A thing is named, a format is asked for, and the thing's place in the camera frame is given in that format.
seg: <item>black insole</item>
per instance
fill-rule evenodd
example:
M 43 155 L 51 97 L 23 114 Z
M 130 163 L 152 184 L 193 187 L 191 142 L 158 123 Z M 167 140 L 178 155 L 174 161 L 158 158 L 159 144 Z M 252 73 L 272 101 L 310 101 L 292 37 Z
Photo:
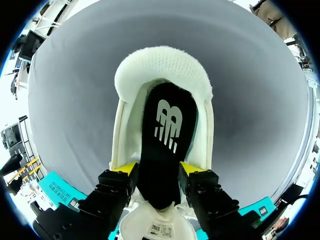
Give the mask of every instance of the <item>black insole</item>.
M 173 83 L 157 85 L 147 97 L 137 187 L 156 209 L 180 203 L 179 162 L 188 153 L 197 114 L 192 95 Z

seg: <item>label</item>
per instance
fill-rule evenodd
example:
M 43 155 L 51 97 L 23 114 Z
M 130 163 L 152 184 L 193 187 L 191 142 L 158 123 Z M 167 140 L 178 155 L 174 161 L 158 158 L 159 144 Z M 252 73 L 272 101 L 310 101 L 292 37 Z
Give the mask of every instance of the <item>label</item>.
M 173 224 L 158 224 L 153 222 L 149 228 L 148 235 L 160 239 L 172 239 L 174 237 Z

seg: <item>metal frame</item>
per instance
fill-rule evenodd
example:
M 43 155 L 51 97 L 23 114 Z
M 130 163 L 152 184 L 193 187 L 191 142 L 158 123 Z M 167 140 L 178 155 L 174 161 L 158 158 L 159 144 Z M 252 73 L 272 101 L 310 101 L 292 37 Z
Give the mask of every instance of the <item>metal frame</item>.
M 35 157 L 34 151 L 32 150 L 30 141 L 29 141 L 29 134 L 28 134 L 28 131 L 27 131 L 26 119 L 28 119 L 28 117 L 27 117 L 26 115 L 25 115 L 25 116 L 22 116 L 22 117 L 19 117 L 18 128 L 19 128 L 19 132 L 20 132 L 20 136 L 21 136 L 21 142 L 22 142 L 22 145 L 23 145 L 23 147 L 24 147 L 24 149 L 25 149 L 25 153 L 26 153 L 27 158 L 28 158 L 28 162 L 31 162 L 31 161 L 32 161 L 33 159 L 35 159 L 36 157 Z M 21 126 L 21 123 L 22 123 L 22 122 L 24 123 L 24 129 L 25 129 L 25 132 L 26 132 L 27 140 L 25 140 L 24 135 L 23 135 L 23 132 L 22 132 L 22 126 Z M 30 155 L 30 153 L 29 153 L 29 151 L 28 151 L 28 148 L 27 148 L 27 146 L 26 146 L 26 143 L 29 144 L 29 149 L 31 150 L 31 155 Z M 40 164 L 42 164 L 42 163 L 41 163 L 41 160 L 40 160 L 40 157 L 39 157 L 39 160 L 38 160 L 38 161 L 39 161 L 39 163 L 37 163 L 37 167 L 38 167 Z M 41 179 L 43 179 L 43 178 L 45 177 L 44 173 L 43 173 L 40 169 L 36 170 L 35 173 L 34 173 L 34 175 L 35 175 L 35 177 L 37 178 L 38 181 L 40 181 Z

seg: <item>teal sticker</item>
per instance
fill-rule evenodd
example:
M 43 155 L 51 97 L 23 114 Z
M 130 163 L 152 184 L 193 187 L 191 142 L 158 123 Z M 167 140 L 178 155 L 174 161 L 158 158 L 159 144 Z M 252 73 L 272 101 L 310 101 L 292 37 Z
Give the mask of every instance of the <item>teal sticker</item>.
M 59 203 L 62 203 L 78 211 L 78 200 L 86 199 L 87 197 L 53 171 L 39 181 L 39 186 L 56 207 L 59 206 Z

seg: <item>cable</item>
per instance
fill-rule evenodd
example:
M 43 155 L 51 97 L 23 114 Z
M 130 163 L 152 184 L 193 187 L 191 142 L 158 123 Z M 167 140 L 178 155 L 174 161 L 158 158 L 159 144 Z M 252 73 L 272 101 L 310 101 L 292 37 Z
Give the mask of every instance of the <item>cable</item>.
M 309 195 L 308 194 L 304 194 L 304 195 L 300 195 L 300 196 L 297 196 L 295 197 L 291 202 L 288 202 L 287 203 L 287 206 L 288 205 L 293 205 L 297 200 L 299 199 L 308 199 L 309 198 Z

